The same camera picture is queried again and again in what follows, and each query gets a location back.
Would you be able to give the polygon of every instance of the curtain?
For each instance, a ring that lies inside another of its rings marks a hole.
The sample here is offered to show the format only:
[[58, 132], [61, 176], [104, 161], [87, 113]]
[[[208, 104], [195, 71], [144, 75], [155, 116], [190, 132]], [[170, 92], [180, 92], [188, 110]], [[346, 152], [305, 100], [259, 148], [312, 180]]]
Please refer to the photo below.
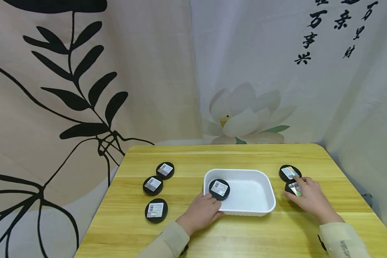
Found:
[[387, 1], [191, 13], [204, 144], [321, 144], [387, 226]]
[[126, 150], [202, 144], [188, 0], [0, 0], [0, 257], [72, 257]]
[[0, 257], [72, 257], [136, 144], [294, 142], [387, 226], [387, 1], [0, 0]]

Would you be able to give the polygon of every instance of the sleeve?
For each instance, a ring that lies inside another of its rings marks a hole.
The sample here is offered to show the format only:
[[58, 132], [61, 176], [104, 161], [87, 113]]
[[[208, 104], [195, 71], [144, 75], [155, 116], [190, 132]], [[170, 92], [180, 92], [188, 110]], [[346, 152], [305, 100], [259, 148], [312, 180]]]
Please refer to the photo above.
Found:
[[321, 225], [320, 237], [331, 258], [371, 258], [365, 244], [347, 223]]
[[137, 258], [177, 258], [188, 242], [188, 234], [174, 221]]

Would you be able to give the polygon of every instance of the right hand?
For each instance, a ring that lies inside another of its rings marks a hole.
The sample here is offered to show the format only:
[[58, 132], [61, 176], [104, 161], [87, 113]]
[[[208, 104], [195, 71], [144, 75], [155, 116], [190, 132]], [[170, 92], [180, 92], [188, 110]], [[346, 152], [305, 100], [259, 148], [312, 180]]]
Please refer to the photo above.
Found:
[[302, 196], [296, 196], [285, 192], [284, 195], [304, 211], [314, 215], [320, 224], [331, 222], [344, 222], [332, 208], [330, 202], [325, 197], [318, 182], [309, 177], [294, 177], [294, 180], [301, 188]]

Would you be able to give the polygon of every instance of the barcode label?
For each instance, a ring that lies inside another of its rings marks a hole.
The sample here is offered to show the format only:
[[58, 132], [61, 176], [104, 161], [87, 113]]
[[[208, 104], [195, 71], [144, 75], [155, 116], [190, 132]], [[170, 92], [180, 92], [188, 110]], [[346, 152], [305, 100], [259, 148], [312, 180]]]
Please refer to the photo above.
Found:
[[161, 184], [162, 182], [159, 181], [158, 179], [151, 178], [149, 181], [145, 184], [145, 187], [154, 192], [156, 188]]
[[296, 196], [301, 196], [302, 193], [301, 193], [301, 188], [300, 186], [297, 184], [297, 182], [294, 182], [292, 184], [289, 184], [288, 187], [296, 194]]
[[211, 191], [218, 193], [220, 196], [224, 196], [228, 186], [221, 183], [220, 181], [215, 181]]
[[162, 217], [163, 202], [149, 204], [147, 218], [159, 218]]
[[288, 177], [288, 179], [292, 179], [292, 177], [298, 176], [297, 172], [292, 167], [281, 168], [281, 170]]
[[172, 167], [167, 165], [167, 164], [163, 164], [159, 169], [158, 169], [158, 172], [161, 173], [162, 175], [164, 176], [167, 176], [171, 171], [172, 171]]

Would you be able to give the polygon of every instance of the beige curtain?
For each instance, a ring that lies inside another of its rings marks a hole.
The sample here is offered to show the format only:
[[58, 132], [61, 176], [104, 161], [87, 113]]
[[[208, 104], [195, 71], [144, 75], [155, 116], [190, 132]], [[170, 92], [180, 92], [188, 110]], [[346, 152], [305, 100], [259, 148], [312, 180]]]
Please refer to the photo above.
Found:
[[129, 147], [202, 143], [188, 0], [52, 2], [0, 0], [0, 257], [71, 257]]

